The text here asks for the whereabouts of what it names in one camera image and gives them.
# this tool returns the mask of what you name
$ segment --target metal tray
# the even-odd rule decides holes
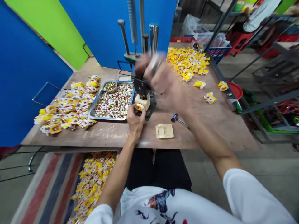
[[[117,84],[124,84],[124,83],[128,84],[128,85],[133,85],[133,82],[117,81]],[[91,105],[91,108],[88,111],[88,117],[91,118],[91,119],[95,119],[95,120],[113,120],[113,121],[123,121],[123,120],[125,120],[126,117],[123,117],[123,118],[107,118],[107,117],[96,117],[96,116],[94,116],[94,114],[95,114],[94,108],[97,106],[97,102],[101,98],[101,94],[104,93],[104,92],[105,91],[102,88],[99,90],[96,98],[94,99],[94,102]],[[133,88],[133,91],[132,91],[130,104],[133,103],[134,94],[135,94],[135,88]]]

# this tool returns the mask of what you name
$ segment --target plastic bag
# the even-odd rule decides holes
[[[188,14],[184,20],[180,36],[207,32],[207,29],[205,29],[203,25],[199,24],[199,22],[200,19]]]
[[[195,34],[195,42],[199,43],[201,46],[203,46],[203,48],[206,48],[213,34],[213,32]],[[230,42],[225,38],[225,34],[219,33],[211,47],[226,47],[229,43]]]

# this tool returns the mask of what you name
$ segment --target hand press machine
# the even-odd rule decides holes
[[[127,42],[126,32],[125,32],[125,21],[119,19],[117,23],[121,27],[122,36],[124,38],[124,43],[126,47],[126,53],[124,54],[125,60],[129,62],[130,68],[132,68],[132,64],[135,65],[136,61],[139,60],[141,54],[137,52],[138,45],[138,35],[137,35],[137,23],[136,23],[136,9],[135,9],[135,0],[128,0],[128,9],[129,9],[129,20],[131,27],[131,36],[132,43],[135,46],[135,52],[129,51],[129,46]],[[159,33],[159,25],[150,24],[149,30],[150,33],[145,34],[144,32],[144,1],[139,0],[139,11],[140,11],[140,30],[141,30],[141,46],[142,46],[142,54],[148,54],[148,39],[149,39],[149,53],[150,57],[152,57],[152,61],[150,66],[152,67],[152,71],[155,72],[157,69],[157,59],[155,56],[157,52],[158,46],[158,33]],[[132,81],[135,87],[135,91],[137,92],[137,96],[135,98],[135,102],[137,103],[136,108],[139,110],[137,115],[141,115],[142,109],[146,109],[145,119],[149,120],[153,111],[156,108],[156,100],[155,93],[151,89],[149,83],[143,79],[143,73],[131,72]]]

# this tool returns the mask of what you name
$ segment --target white t-shirt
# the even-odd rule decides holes
[[[249,17],[250,22],[246,22],[243,25],[243,30],[246,32],[255,31],[261,22],[269,17],[277,8],[281,0],[266,0],[257,10]]]
[[[284,206],[250,173],[228,170],[223,186],[233,215],[209,200],[183,189],[125,189],[119,224],[296,224]],[[112,224],[109,205],[96,207],[85,224]]]

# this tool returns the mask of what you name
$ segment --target blue wall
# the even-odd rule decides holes
[[[72,70],[3,1],[0,1],[0,146],[21,143],[43,108],[32,98],[50,82],[59,88]],[[48,105],[57,89],[48,87],[38,98]]]
[[[118,19],[125,20],[129,50],[134,52],[131,39],[127,1],[60,0],[101,66],[118,69],[117,60],[124,61],[126,52]],[[144,0],[145,33],[150,23],[159,24],[158,51],[167,52],[175,13],[176,0]],[[141,52],[139,1],[136,0],[138,51]],[[121,64],[124,70],[129,65]]]

